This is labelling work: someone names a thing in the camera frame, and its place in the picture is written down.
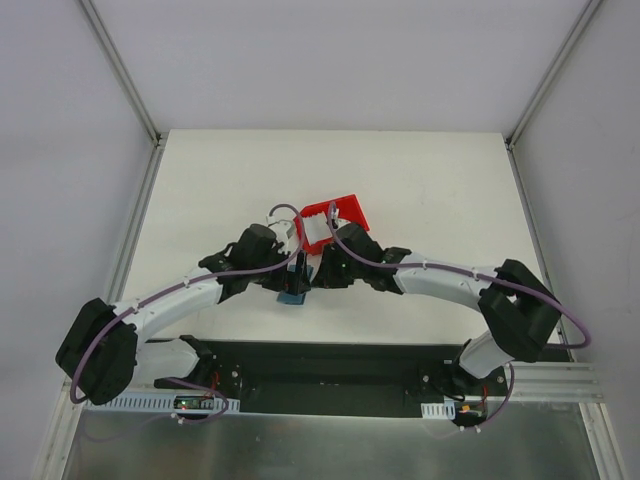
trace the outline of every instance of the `white wall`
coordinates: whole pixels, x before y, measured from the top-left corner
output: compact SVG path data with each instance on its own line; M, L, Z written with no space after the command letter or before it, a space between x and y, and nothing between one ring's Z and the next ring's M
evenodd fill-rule
M160 129L509 133L586 0L96 0Z
M30 478L54 355L103 294L150 144L72 1L0 14L0 478Z
M640 478L640 2L605 2L516 160L552 282L593 332L630 470Z

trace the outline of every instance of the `cable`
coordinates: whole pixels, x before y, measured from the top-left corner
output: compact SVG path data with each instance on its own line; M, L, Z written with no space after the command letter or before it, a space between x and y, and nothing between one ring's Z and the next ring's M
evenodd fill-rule
M302 245L304 244L304 240L306 238L306 234L304 231L304 225L302 222L302 216L300 215L300 212L296 209L296 207L294 207L293 205L289 205L288 203L280 203L278 205L276 205L275 207L273 207L271 209L271 211L269 212L269 215L272 215L273 212L275 212L276 210L280 209L280 208L288 208L289 210L291 210L295 216L298 218L299 224L300 224L300 241L298 242L298 247L295 249L295 251L285 260L282 260L279 263L276 263L275 265L271 265L268 267L262 267L262 268L256 268L253 270L230 270L230 271L226 271L226 272L216 272L216 273L209 273L206 275L201 275L199 277L196 277L194 279L191 280L190 285L193 285L194 283L198 283L198 282L203 282L205 280L210 280L212 278L220 278L220 277L232 277L232 276L238 276L238 275L259 275L259 274L263 274L263 273L267 273L267 272L271 272L273 270L277 270L279 268L282 268L286 265L289 264L289 262L291 262L292 260L295 260L296 257L298 256L298 253L300 252L300 250L302 250ZM175 285L172 285L168 288L165 288L164 290L161 290L157 293L155 293L154 295L151 295L150 297L142 300L139 305L138 308L144 308L147 305L149 305L152 302L155 302L156 300L159 300L162 297L165 297L166 295L169 295L170 293L176 292L182 288L185 288L185 284L184 283L177 283ZM120 315L116 316L114 319L112 319L109 323L107 323L104 328L102 330L100 330L100 332L98 332L98 334L93 338L93 340L91 341L91 343L89 344L89 347L87 348L87 350L84 352L84 355L82 356L82 358L80 359L80 362L78 362L78 366L76 367L75 372L73 373L73 377L71 379L71 390L69 391L69 398L71 400L71 403L74 404L80 404L84 401L87 400L87 396L85 395L84 397L78 397L77 396L77 389L78 389L78 385L80 383L80 377L82 376L82 372L84 371L84 368L87 366L87 362L89 361L89 358L91 357L91 355L93 354L93 352L95 351L96 347L98 346L98 344L102 341L102 339L111 331L112 328L114 328L119 322L121 322L122 320L124 320L125 318L127 318L129 315L133 314L135 312L133 307L129 307L127 308L125 311L123 311Z
M506 407L507 403L509 403L509 400L511 400L511 395L513 394L513 387L516 384L516 371L513 368L513 365L511 365L511 362L509 362L507 365L509 366L509 374L511 376L511 378L509 379L509 388L507 389L507 394L504 396L504 400L502 400L502 403L496 409L496 411L493 412L491 416L487 418L484 422L482 422L482 425L486 425L487 423L492 422L504 410L504 407Z
M433 388L440 395L445 396L447 398L450 398L451 400L455 400L456 402L464 402L464 401L467 400L467 397L465 397L463 394L456 395L456 394L446 393L444 390L442 390L440 387L438 387L435 384L435 382L431 382L430 385L431 385L431 388Z
M327 225L329 226L329 230L331 231L331 235L335 242L342 248L349 256L356 259L357 261L364 263L365 265L369 265L370 267L375 268L433 268L435 270L443 270L446 272L456 273L458 275L463 275L465 277L473 277L479 278L486 282L495 283L496 285L500 285L503 287L510 288L512 290L517 290L519 292L525 293L527 295L531 295L532 297L537 298L538 300L552 306L562 315L567 317L575 327L580 330L582 333L584 340L580 343L575 344L557 344L557 343L548 343L547 348L557 349L557 350L569 350L569 349L578 349L578 348L586 348L591 345L591 333L589 333L589 329L587 326L578 319L573 313L571 313L566 307L561 305L556 299L550 297L549 295L545 295L542 292L534 290L533 288L525 287L524 285L518 285L517 283L509 282L507 280L502 280L501 278L492 277L490 275L485 275L483 273L472 272L471 270L467 270L466 268L454 267L451 265L444 265L440 263L378 263L372 262L371 260L367 260L364 257L361 257L357 253L351 251L349 247L347 247L344 242L338 237L336 233L336 228L333 225L333 214L336 209L335 202L331 202L329 205L329 211L327 212Z
M182 423L185 423L187 425L195 425L195 424L199 424L199 423L206 423L206 422L211 422L213 420L216 420L217 418L220 418L228 409L229 409L229 400L227 399L227 397L225 397L222 393L213 390L212 388L207 388L207 387L202 387L200 385L196 385L194 383L191 382L185 382L184 380L180 380L179 378L173 378L173 377L169 377L167 378L167 380L169 380L172 383L175 383L176 385L180 385L182 387L187 387L187 388L192 388L194 390L202 390L204 392L207 392L208 394L212 395L212 396L216 396L220 399L222 399L224 406L222 407L222 409L219 412L214 413L213 415L208 415L206 418L203 419L199 419L199 420L191 420L188 418L184 418L181 417ZM112 442L114 440L118 440L120 438L126 437L127 435L130 435L134 432L137 432L138 430L140 430L142 427L149 425L150 423L155 422L156 420L160 420L161 418L174 418L176 414L175 413L161 413L158 415L154 415L153 417L149 417L147 418L144 422L140 422L135 424L133 427L125 430L124 432L121 433L117 433L115 435L112 435L110 437L106 437L106 438L96 438L91 436L89 433L87 433L87 429L86 429L86 425L85 425L85 417L81 417L80 418L80 422L78 424L78 429L80 431L80 435L84 438L86 438L87 440L89 440L90 442L93 443L108 443L108 442Z

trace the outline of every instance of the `reflective metal surface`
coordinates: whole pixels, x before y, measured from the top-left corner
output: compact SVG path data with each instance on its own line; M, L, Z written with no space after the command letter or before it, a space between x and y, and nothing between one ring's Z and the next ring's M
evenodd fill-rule
M153 415L83 413L94 437ZM481 433L442 420L168 417L107 443L76 434L65 479L597 479L577 405L510 404Z

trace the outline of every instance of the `dual-arm robot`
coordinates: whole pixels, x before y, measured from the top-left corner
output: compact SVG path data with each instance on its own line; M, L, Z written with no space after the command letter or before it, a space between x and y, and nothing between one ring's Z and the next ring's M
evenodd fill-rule
M432 269L428 265L433 262L417 252L400 247L382 249L362 227L338 219L331 221L334 229L339 227L335 235L340 241L324 247L320 267L310 280L306 254L297 247L294 223L268 219L268 225L251 225L237 242L203 258L197 268L167 288L114 305L100 299L86 303L60 347L56 363L70 377L76 375L79 388L96 405L112 400L132 380L175 388L166 381L173 377L210 387L212 379L220 375L220 360L206 342L190 336L163 342L151 338L186 315L245 292L250 283L300 295L311 288L347 288L355 280L363 280L380 292L430 295L469 307L484 317L488 331L468 341L446 362L440 376L439 391L464 395L477 391L484 379L512 360L535 362L560 318L556 309L539 299L488 280L507 280L551 296L518 261L506 260L495 269L468 268L474 275L463 277L454 272L459 266L451 264L453 271ZM295 268L290 268L288 258ZM105 333L110 323L113 325ZM92 347L93 353L86 357ZM248 374L244 383L246 388L253 380L254 395L257 378ZM240 386L213 382L231 398L242 396L242 382L233 385Z

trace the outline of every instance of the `red plastic part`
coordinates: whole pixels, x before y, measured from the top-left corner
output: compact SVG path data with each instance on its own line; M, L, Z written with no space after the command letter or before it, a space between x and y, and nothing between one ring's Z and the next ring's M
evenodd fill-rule
M300 215L304 217L312 217L313 215L317 215L319 213L327 213L329 211L329 205L331 202L336 202L336 207L338 208L338 217L344 220L348 220L352 223L357 223L365 231L369 231L369 224L367 223L367 219L364 217L364 213L362 212L362 208L360 208L360 203L358 202L358 197L355 194L347 195L345 197L335 198L333 200L327 200L326 202L314 203L313 205L307 205L302 210L300 210ZM296 228L298 229L298 235L300 234L300 222L298 219L295 220ZM328 243L331 243L333 239L327 238L324 240L320 240L313 245L309 245L307 239L305 239L302 248L309 255L320 255L322 254L322 249Z

